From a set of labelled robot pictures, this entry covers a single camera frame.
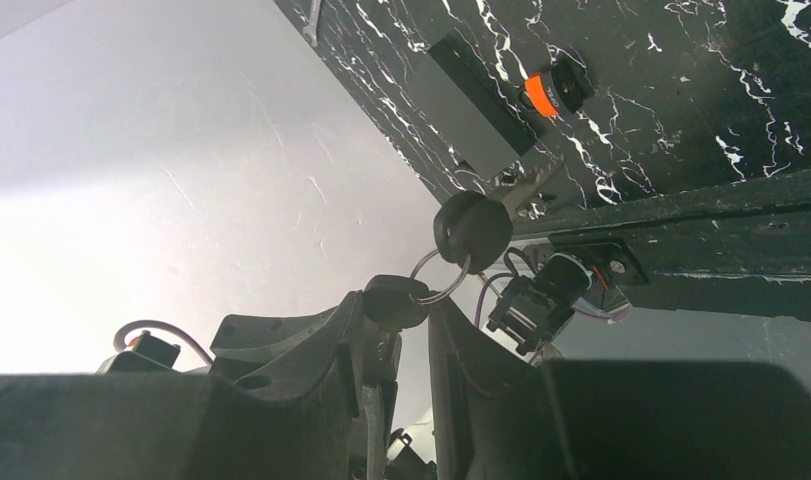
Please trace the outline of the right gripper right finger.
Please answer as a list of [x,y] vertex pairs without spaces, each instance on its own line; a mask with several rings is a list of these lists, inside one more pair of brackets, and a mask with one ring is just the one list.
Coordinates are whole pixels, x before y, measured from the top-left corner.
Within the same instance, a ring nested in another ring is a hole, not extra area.
[[451,300],[428,341],[441,479],[811,479],[811,394],[780,367],[530,365]]

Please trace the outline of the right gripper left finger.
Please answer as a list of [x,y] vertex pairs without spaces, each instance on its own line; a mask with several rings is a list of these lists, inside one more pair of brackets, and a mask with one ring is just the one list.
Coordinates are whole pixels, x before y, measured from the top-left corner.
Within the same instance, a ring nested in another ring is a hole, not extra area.
[[345,479],[359,413],[362,297],[230,381],[0,376],[0,479]]

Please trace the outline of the orange and black padlock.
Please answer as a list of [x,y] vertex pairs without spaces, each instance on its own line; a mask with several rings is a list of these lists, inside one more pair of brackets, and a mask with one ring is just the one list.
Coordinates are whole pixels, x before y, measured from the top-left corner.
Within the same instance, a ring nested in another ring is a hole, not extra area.
[[527,78],[517,91],[518,103],[525,110],[547,119],[577,113],[593,95],[584,65],[566,55]]

